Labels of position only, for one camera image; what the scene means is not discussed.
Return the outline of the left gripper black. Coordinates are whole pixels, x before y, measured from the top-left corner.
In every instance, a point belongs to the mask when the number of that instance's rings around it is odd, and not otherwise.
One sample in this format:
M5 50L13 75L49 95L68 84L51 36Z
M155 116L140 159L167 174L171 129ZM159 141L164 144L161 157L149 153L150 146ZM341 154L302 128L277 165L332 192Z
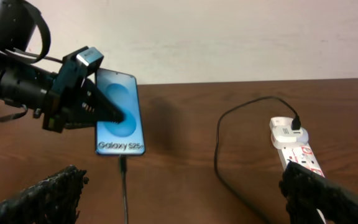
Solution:
M43 129L60 133L64 129L89 127L97 121L124 121L124 113L88 79L96 70L76 61L76 56L88 48L63 57L62 67L45 97Z

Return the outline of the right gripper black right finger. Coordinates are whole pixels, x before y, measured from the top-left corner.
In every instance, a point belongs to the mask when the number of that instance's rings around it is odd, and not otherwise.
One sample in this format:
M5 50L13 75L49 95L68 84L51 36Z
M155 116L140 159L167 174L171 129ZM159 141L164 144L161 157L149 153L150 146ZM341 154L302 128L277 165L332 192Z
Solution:
M289 162L279 182L290 223L358 223L358 195Z

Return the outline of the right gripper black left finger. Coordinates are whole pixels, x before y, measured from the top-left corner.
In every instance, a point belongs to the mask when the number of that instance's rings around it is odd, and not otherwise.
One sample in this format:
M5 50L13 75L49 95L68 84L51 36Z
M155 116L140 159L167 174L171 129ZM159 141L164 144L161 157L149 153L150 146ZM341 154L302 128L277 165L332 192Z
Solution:
M76 223L86 170L70 165L0 202L0 224Z

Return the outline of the blue Galaxy smartphone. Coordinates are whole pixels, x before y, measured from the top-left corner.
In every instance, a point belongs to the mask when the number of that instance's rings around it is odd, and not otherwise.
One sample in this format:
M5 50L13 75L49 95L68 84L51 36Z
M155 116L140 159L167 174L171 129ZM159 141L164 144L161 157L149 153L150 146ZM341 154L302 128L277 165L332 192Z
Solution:
M117 109L117 121L98 121L95 152L102 156L141 156L146 152L135 76L100 68L96 85Z

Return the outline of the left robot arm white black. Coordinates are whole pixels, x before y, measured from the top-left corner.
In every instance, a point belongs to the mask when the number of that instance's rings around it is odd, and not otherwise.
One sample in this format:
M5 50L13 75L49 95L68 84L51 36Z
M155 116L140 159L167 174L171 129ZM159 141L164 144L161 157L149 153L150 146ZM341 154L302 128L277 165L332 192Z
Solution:
M34 5L0 1L0 100L23 109L0 116L0 123L29 110L35 119L43 117L43 129L57 133L99 121L123 122L123 111L88 78L100 68L103 55L85 46L58 60L57 73L48 72L35 64L48 58L50 45L50 29Z

